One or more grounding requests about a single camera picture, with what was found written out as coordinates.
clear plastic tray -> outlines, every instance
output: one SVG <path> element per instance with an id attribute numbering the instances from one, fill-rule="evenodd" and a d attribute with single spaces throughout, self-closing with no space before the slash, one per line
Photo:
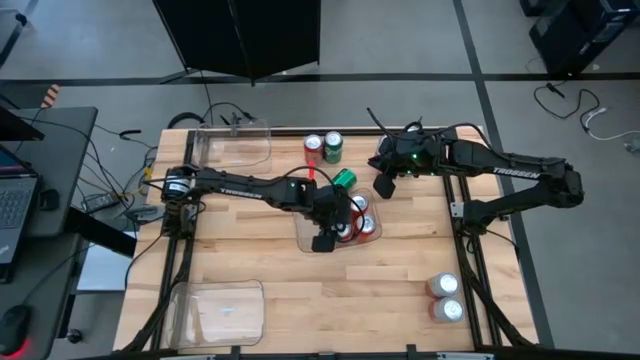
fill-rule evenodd
<path id="1" fill-rule="evenodd" d="M 271 170 L 271 130 L 266 120 L 196 130 L 192 164 L 239 175 Z"/>
<path id="2" fill-rule="evenodd" d="M 363 195 L 369 200 L 369 207 L 365 212 L 366 215 L 371 215 L 376 220 L 376 229 L 371 234 L 360 234 L 356 236 L 355 239 L 346 242 L 346 243 L 336 243 L 336 250 L 340 248 L 345 248 L 349 246 L 362 245 L 366 243 L 370 243 L 374 240 L 379 239 L 382 236 L 382 224 L 380 223 L 380 218 L 378 217 L 378 211 L 376 210 L 375 197 L 365 188 L 360 188 L 356 190 L 352 190 L 349 192 L 350 196 L 355 195 Z M 313 252 L 311 250 L 311 243 L 313 241 L 313 237 L 318 235 L 320 231 L 317 225 L 314 225 L 310 220 L 306 220 L 304 216 L 299 213 L 293 214 L 293 221 L 296 225 L 296 237 L 298 241 L 298 248 L 300 248 L 303 252 Z"/>
<path id="3" fill-rule="evenodd" d="M 257 280 L 180 283 L 171 292 L 164 345 L 176 350 L 255 345 L 264 322 L 264 290 Z"/>

wooden table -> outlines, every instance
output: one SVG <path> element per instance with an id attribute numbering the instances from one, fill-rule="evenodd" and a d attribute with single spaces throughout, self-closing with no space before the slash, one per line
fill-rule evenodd
<path id="1" fill-rule="evenodd" d="M 458 136 L 480 141 L 470 128 L 458 129 Z M 164 177 L 168 168 L 182 163 L 186 139 L 187 130 L 162 133 L 154 178 Z M 322 168 L 329 175 L 344 167 L 352 169 L 358 176 L 356 187 L 371 188 L 377 172 L 366 160 L 377 140 L 378 136 L 345 136 L 342 161 Z M 302 151 L 302 137 L 274 136 L 271 171 L 257 176 L 271 178 L 304 165 Z M 474 199 L 500 196 L 493 175 L 468 182 Z M 264 285 L 265 333 L 257 345 L 242 347 L 242 353 L 404 352 L 407 344 L 416 344 L 418 351 L 473 349 L 467 320 L 436 324 L 427 313 L 430 299 L 425 296 L 425 281 L 442 271 L 459 276 L 442 179 L 398 179 L 396 185 L 391 200 L 375 199 L 382 237 L 330 254 L 301 252 L 289 213 L 250 199 L 204 198 L 207 210 L 198 218 L 191 282 L 258 279 Z M 457 181 L 454 191 L 459 200 Z M 152 189 L 148 202 L 160 204 L 159 191 Z M 506 222 L 494 221 L 489 228 L 510 237 Z M 149 246 L 159 229 L 155 223 L 141 230 L 136 254 Z M 481 242 L 496 303 L 535 342 L 513 246 L 494 235 L 482 236 Z M 166 249 L 167 240 L 160 240 L 133 267 L 114 349 L 133 339 L 156 306 Z M 176 255 L 176 268 L 181 255 Z M 464 303 L 462 294 L 457 298 Z M 477 298 L 476 303 L 483 341 L 489 344 L 484 308 Z M 227 347 L 183 352 L 229 351 Z"/>

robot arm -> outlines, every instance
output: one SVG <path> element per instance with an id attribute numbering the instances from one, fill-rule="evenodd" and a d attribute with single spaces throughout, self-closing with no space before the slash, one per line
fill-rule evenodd
<path id="1" fill-rule="evenodd" d="M 500 153 L 479 143 L 448 138 L 440 130 L 417 129 L 388 136 L 378 152 L 369 165 L 382 172 L 374 189 L 387 199 L 397 176 L 495 174 L 538 181 L 530 189 L 492 201 L 451 204 L 454 217 L 472 234 L 484 234 L 496 217 L 542 205 L 571 208 L 584 198 L 580 174 L 564 159 Z"/>
<path id="2" fill-rule="evenodd" d="M 335 243 L 340 240 L 338 230 L 342 229 L 342 224 L 349 223 L 351 216 L 351 199 L 347 190 L 339 185 L 318 188 L 315 180 L 302 177 L 281 176 L 264 180 L 183 165 L 167 171 L 162 202 L 167 209 L 173 207 L 175 211 L 169 212 L 164 227 L 167 231 L 188 228 L 179 209 L 214 193 L 262 200 L 276 209 L 301 213 L 320 228 L 319 234 L 313 238 L 314 252 L 333 251 Z"/>

green soda can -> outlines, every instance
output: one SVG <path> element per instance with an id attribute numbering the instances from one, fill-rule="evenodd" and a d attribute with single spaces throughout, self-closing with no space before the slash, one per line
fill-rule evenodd
<path id="1" fill-rule="evenodd" d="M 333 177 L 334 185 L 342 185 L 347 190 L 351 189 L 357 182 L 356 174 L 349 169 L 342 169 L 338 175 Z"/>
<path id="2" fill-rule="evenodd" d="M 342 159 L 342 135 L 331 131 L 324 137 L 324 160 L 329 164 L 337 164 Z"/>

concrete floor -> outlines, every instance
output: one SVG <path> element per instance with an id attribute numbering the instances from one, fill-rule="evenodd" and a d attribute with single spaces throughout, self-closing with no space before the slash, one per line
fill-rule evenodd
<path id="1" fill-rule="evenodd" d="M 41 1 L 31 17 L 34 27 L 25 31 L 0 68 L 0 79 L 160 77 L 180 71 L 151 0 L 127 2 L 126 7 L 123 2 Z M 527 36 L 532 20 L 522 15 L 518 0 L 462 4 L 482 71 L 526 73 L 525 64 L 537 53 Z M 402 6 L 393 0 L 324 0 L 322 26 L 321 66 L 307 65 L 292 73 L 471 71 L 452 0 L 406 0 Z M 640 28 L 630 28 L 589 71 L 639 71 L 640 57 L 634 56 L 640 55 L 638 41 Z M 529 71 L 543 68 L 532 61 Z M 558 348 L 640 353 L 635 336 L 640 285 L 634 257 L 640 250 L 635 241 L 640 224 L 634 221 L 640 159 L 624 150 L 623 139 L 595 141 L 581 130 L 577 117 L 562 121 L 545 113 L 532 96 L 540 85 L 544 83 L 486 83 L 505 150 L 566 157 L 583 176 L 587 195 L 581 206 L 523 214 L 554 343 Z M 542 101 L 567 112 L 581 88 L 595 92 L 610 109 L 594 120 L 598 134 L 640 129 L 640 81 L 570 82 L 561 88 L 566 100 L 541 93 Z M 370 125 L 367 106 L 390 125 L 421 115 L 428 125 L 486 125 L 473 82 L 267 83 L 255 88 L 209 85 L 209 91 L 213 101 L 236 102 L 272 125 Z M 96 106 L 99 125 L 142 129 L 140 139 L 153 145 L 175 114 L 202 113 L 207 98 L 202 85 L 68 86 L 55 106 Z M 94 131 L 93 139 L 104 166 L 126 181 L 145 149 L 100 130 Z M 93 176 L 85 172 L 83 176 Z M 83 190 L 91 193 L 88 187 Z M 90 329 L 93 335 L 82 346 L 56 344 L 52 357 L 108 351 L 121 301 L 118 294 L 80 296 L 71 325 Z M 81 322 L 81 315 L 90 314 L 96 304 L 103 304 L 111 316 Z"/>

